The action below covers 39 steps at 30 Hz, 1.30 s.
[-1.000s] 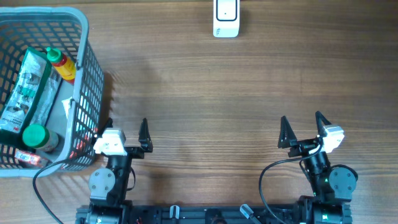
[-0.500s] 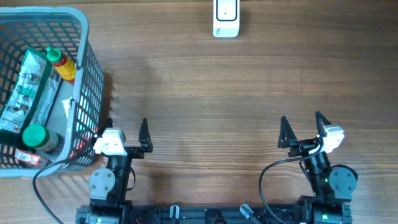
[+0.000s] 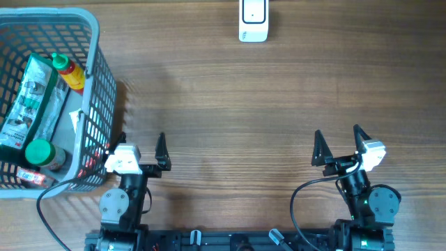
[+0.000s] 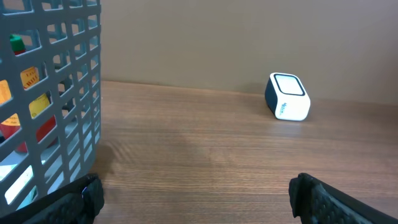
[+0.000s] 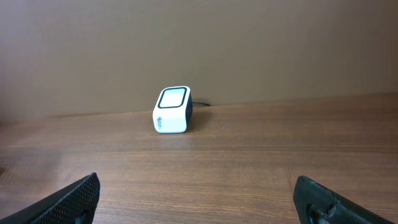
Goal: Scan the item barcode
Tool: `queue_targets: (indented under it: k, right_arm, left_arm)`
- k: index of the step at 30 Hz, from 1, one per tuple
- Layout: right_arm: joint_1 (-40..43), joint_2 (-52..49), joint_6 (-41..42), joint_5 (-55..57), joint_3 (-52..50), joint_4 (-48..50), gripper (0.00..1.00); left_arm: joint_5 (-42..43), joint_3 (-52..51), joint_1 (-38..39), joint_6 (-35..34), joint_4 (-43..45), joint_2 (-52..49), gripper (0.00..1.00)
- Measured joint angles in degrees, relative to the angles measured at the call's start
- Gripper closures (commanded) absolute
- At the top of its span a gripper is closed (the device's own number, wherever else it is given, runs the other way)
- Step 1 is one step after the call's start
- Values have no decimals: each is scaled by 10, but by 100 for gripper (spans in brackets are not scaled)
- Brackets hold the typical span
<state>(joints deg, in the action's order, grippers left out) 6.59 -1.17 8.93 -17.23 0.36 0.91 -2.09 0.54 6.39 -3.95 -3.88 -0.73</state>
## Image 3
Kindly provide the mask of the teal white tissue packet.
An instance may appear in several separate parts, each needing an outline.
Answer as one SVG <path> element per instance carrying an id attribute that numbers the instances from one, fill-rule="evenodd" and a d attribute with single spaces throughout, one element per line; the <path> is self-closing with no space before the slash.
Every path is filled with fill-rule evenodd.
<path id="1" fill-rule="evenodd" d="M 79 123 L 81 113 L 82 113 L 81 109 L 77 109 L 69 113 L 74 132 L 77 132 L 77 125 Z"/>

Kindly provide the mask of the red sriracha bottle green cap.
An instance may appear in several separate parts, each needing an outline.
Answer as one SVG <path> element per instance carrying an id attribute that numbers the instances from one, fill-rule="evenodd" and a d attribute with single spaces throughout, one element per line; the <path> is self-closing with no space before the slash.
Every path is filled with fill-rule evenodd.
<path id="1" fill-rule="evenodd" d="M 52 65 L 66 84 L 79 95 L 83 95 L 86 77 L 83 69 L 65 54 L 52 53 Z"/>

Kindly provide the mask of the small red candy box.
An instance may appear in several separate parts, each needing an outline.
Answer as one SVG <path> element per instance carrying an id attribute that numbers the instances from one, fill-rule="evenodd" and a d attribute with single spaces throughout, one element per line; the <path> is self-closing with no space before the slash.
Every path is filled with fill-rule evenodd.
<path id="1" fill-rule="evenodd" d="M 18 179 L 22 181 L 26 181 L 33 185 L 37 185 L 44 188 L 51 187 L 55 182 L 55 180 L 50 176 L 46 176 L 39 172 L 35 172 L 24 168 L 19 168 L 17 170 L 16 177 L 18 177 Z"/>

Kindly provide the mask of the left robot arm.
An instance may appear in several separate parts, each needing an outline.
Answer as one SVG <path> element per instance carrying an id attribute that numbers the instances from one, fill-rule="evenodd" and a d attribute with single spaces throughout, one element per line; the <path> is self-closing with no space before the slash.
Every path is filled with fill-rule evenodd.
<path id="1" fill-rule="evenodd" d="M 155 147 L 155 164 L 141 164 L 139 148 L 125 141 L 121 134 L 116 145 L 107 153 L 105 167 L 121 177 L 117 188 L 100 198 L 100 231 L 96 237 L 86 237 L 86 250 L 144 250 L 149 235 L 147 225 L 141 223 L 148 179 L 161 178 L 171 169 L 165 134 L 160 133 Z"/>

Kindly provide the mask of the green 3M gloves package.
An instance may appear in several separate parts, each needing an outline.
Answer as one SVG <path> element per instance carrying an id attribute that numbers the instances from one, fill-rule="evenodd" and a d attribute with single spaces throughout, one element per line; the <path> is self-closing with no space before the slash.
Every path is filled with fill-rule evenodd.
<path id="1" fill-rule="evenodd" d="M 12 160 L 35 139 L 49 141 L 69 88 L 50 59 L 33 53 L 1 126 L 1 158 Z"/>

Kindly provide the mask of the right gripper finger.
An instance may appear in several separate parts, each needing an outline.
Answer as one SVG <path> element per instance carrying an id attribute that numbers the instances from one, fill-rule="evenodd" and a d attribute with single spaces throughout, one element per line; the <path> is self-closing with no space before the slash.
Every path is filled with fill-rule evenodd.
<path id="1" fill-rule="evenodd" d="M 331 165 L 334 162 L 334 157 L 325 141 L 322 132 L 320 130 L 316 130 L 314 133 L 314 150 L 312 154 L 311 165 Z"/>
<path id="2" fill-rule="evenodd" d="M 353 134 L 355 139 L 356 151 L 358 153 L 365 153 L 364 143 L 367 143 L 371 140 L 370 136 L 360 127 L 359 124 L 355 124 L 353 126 Z"/>

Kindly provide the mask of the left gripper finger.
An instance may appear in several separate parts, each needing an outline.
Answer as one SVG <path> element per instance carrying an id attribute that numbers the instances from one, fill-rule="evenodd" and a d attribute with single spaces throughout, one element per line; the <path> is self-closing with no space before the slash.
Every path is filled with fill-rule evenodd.
<path id="1" fill-rule="evenodd" d="M 171 159 L 167 150 L 166 136 L 163 132 L 160 133 L 155 147 L 155 159 L 158 167 L 163 171 L 171 170 Z"/>
<path id="2" fill-rule="evenodd" d="M 106 149 L 105 154 L 111 155 L 121 143 L 126 143 L 126 134 L 121 132 L 114 142 L 112 142 Z"/>

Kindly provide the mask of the green lid white jar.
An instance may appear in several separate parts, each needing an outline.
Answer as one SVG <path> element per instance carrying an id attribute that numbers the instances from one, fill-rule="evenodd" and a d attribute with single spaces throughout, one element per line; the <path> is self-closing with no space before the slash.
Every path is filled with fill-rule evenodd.
<path id="1" fill-rule="evenodd" d="M 42 169 L 58 171 L 66 161 L 66 152 L 45 139 L 35 139 L 27 145 L 25 158 Z"/>

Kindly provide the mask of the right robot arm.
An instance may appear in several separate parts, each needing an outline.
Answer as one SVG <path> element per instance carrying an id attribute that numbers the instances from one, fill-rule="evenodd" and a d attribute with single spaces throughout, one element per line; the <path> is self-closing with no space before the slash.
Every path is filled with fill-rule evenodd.
<path id="1" fill-rule="evenodd" d="M 356 151 L 342 157 L 333 156 L 320 130 L 314 134 L 312 165 L 323 166 L 325 177 L 338 179 L 335 184 L 351 215 L 349 220 L 337 220 L 328 230 L 327 248 L 394 250 L 392 227 L 401 194 L 388 185 L 372 185 L 367 176 L 385 157 L 386 147 L 359 125 L 353 127 L 353 132 Z"/>

